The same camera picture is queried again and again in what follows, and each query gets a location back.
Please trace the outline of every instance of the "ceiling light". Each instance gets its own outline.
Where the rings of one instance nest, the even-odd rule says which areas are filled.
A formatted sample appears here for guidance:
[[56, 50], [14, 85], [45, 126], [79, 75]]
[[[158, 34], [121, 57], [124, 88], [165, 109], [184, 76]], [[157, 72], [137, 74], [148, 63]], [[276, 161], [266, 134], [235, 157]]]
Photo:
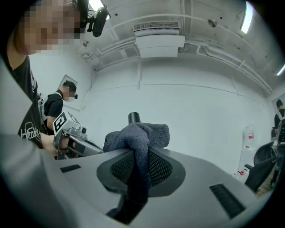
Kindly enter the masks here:
[[89, 4], [92, 9], [97, 12], [100, 7], [105, 7], [105, 5], [100, 0], [89, 0]]
[[285, 69], [285, 64], [284, 66], [281, 68], [281, 70], [277, 73], [277, 76], [279, 76], [280, 74], [282, 74], [283, 70]]
[[241, 26], [241, 30], [245, 34], [248, 33], [248, 29], [249, 29], [250, 23], [252, 21], [252, 16], [253, 16], [253, 6], [249, 2], [246, 2], [246, 11], [245, 11], [245, 16], [244, 16], [244, 22]]

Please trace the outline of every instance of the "air conditioner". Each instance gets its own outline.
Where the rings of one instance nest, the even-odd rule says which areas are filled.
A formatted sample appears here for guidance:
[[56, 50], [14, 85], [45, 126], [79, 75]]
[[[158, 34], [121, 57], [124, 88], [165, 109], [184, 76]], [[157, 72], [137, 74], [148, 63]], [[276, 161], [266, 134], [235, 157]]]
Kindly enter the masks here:
[[153, 21], [134, 25], [134, 33], [141, 57], [177, 57], [185, 36], [180, 36], [178, 22]]

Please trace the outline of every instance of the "ceiling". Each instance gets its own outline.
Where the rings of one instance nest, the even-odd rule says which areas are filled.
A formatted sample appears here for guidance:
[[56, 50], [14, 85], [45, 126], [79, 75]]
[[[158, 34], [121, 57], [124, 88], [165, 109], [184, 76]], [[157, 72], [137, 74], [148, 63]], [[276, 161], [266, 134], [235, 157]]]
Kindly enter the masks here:
[[[177, 21], [180, 35], [185, 35], [184, 48], [178, 57], [187, 54], [208, 55], [248, 75], [271, 92], [285, 79], [276, 76], [285, 58], [273, 34], [254, 12], [247, 34], [240, 30], [245, 12], [242, 0], [103, 0], [111, 18], [100, 37], [85, 33], [77, 53], [94, 68], [137, 58], [134, 25], [149, 21]], [[217, 21], [212, 28], [208, 19]]]

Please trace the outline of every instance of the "man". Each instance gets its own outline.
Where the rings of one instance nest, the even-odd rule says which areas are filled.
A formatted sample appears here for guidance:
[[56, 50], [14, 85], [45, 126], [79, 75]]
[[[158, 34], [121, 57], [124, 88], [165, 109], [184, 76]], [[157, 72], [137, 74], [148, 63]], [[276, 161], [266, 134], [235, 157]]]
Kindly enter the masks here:
[[62, 112], [63, 100], [70, 102], [74, 98], [77, 98], [75, 92], [75, 84], [71, 81], [66, 81], [57, 92], [48, 96], [44, 104], [45, 116], [47, 117], [47, 119], [44, 120], [44, 128], [47, 135], [54, 135], [53, 122]]
[[275, 132], [277, 134], [278, 126], [279, 126], [279, 123], [281, 121], [281, 118], [284, 117], [285, 109], [284, 109], [283, 103], [282, 103], [282, 101], [280, 99], [276, 102], [276, 105], [277, 105], [277, 109], [278, 109], [278, 112], [279, 112], [274, 117]]
[[[11, 1], [5, 2], [4, 6], [7, 9], [13, 8], [13, 16], [3, 27], [5, 32], [2, 36], [1, 55], [15, 81], [33, 102], [18, 134], [39, 148], [48, 150], [53, 156], [57, 155], [53, 146], [54, 136], [40, 133], [37, 83], [31, 71], [29, 55], [52, 49], [59, 40], [74, 39], [74, 34], [82, 32], [87, 22], [88, 2], [89, 0], [25, 0], [17, 2], [16, 8], [8, 6], [12, 4]], [[68, 140], [65, 138], [61, 142], [62, 149], [67, 148]]]

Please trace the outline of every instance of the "black t-shirt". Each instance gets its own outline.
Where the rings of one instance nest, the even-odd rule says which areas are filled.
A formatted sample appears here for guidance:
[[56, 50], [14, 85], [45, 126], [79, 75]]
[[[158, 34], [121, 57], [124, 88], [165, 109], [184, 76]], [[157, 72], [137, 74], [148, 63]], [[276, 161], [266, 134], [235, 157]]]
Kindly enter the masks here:
[[[280, 112], [281, 116], [284, 117], [285, 109], [280, 109], [279, 112]], [[274, 117], [274, 123], [275, 123], [275, 128], [277, 129], [279, 127], [279, 123], [280, 123], [280, 119], [279, 119], [277, 114]]]
[[[62, 112], [63, 107], [63, 94], [60, 90], [57, 91], [61, 94], [51, 94], [48, 96], [48, 99], [45, 103], [45, 116], [51, 116], [51, 117], [58, 117], [59, 114]], [[54, 135], [53, 130], [50, 130], [47, 127], [47, 120], [44, 121], [45, 128], [47, 130], [48, 135]]]
[[41, 119], [38, 109], [37, 82], [34, 79], [31, 71], [30, 59], [27, 56], [24, 62], [13, 71], [10, 66], [8, 66], [8, 68], [10, 69], [10, 72], [18, 85], [32, 101], [32, 105], [20, 126], [18, 134], [21, 138], [29, 139], [33, 141], [39, 148], [43, 148], [40, 135]]

